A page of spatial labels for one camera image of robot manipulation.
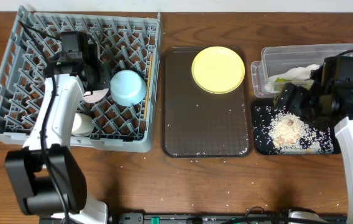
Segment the green orange snack wrapper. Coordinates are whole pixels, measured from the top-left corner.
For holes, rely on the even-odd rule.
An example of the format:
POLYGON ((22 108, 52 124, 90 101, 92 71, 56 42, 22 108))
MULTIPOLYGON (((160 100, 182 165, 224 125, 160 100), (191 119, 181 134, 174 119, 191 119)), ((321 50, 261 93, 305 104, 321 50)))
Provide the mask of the green orange snack wrapper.
POLYGON ((304 88, 310 89, 313 84, 313 80, 289 80, 284 78, 277 78, 273 84, 273 89, 281 90, 286 83, 292 83, 296 86, 302 86, 304 88))

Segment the white cup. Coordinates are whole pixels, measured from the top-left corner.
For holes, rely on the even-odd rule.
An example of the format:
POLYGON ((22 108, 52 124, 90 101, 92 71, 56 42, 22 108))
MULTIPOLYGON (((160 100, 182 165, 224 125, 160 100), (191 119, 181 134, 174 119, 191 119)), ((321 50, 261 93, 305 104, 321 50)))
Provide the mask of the white cup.
POLYGON ((74 136, 89 136, 94 129, 93 119, 85 114, 76 113, 71 134, 74 136))

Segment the white napkin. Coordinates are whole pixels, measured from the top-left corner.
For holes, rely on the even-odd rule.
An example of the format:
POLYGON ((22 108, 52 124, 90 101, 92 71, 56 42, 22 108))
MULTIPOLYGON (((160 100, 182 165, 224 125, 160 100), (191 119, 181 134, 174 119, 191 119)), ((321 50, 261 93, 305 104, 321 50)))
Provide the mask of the white napkin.
POLYGON ((276 93, 278 90, 273 89, 273 84, 277 78, 284 78, 289 80, 311 80, 310 75, 312 70, 317 70, 320 67, 318 64, 311 64, 307 67, 296 67, 291 68, 289 71, 271 76, 265 84, 265 90, 267 92, 276 93))

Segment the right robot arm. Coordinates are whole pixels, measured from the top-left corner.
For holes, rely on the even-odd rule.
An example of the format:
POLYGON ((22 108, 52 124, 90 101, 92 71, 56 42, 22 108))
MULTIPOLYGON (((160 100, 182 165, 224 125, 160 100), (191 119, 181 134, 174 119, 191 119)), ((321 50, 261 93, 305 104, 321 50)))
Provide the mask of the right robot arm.
POLYGON ((310 77, 314 81, 310 89, 286 83, 273 104, 316 129, 334 130, 346 176, 347 222, 353 223, 353 57, 327 57, 310 77))

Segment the white bowl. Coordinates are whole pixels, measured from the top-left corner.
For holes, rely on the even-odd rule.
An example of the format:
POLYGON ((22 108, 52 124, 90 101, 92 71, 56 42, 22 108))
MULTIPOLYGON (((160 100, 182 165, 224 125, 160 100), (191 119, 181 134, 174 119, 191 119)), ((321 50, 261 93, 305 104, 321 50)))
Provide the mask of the white bowl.
POLYGON ((83 95, 83 101, 86 103, 95 103, 104 98, 109 89, 105 88, 103 90, 86 91, 83 95))

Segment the yellow plate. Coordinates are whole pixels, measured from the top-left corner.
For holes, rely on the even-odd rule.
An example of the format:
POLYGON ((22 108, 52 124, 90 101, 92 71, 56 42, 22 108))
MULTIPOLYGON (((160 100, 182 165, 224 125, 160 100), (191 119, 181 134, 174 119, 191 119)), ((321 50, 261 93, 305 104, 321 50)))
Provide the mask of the yellow plate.
POLYGON ((208 47, 193 59, 191 74, 196 84, 209 93, 234 91, 245 77, 245 63, 237 52, 227 47, 208 47))

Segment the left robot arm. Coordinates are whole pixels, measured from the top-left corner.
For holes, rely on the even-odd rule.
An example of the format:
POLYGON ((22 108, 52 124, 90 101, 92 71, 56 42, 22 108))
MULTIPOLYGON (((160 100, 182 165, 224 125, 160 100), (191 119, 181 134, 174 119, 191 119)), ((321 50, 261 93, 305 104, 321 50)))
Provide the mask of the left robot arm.
POLYGON ((105 82, 104 72, 88 34, 63 32, 60 40, 61 51, 44 68, 39 115, 22 149, 7 153, 7 174, 24 215, 61 223, 107 223, 108 206, 88 195, 84 174, 70 151, 77 107, 85 93, 105 82))

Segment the light blue bowl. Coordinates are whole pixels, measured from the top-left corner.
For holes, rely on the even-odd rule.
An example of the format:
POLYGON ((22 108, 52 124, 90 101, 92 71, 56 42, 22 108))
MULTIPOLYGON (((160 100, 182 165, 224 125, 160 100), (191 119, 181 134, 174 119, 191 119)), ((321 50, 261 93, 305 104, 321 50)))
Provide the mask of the light blue bowl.
POLYGON ((122 70, 111 78, 111 97, 121 106, 139 104, 146 96, 144 79, 132 70, 122 70))

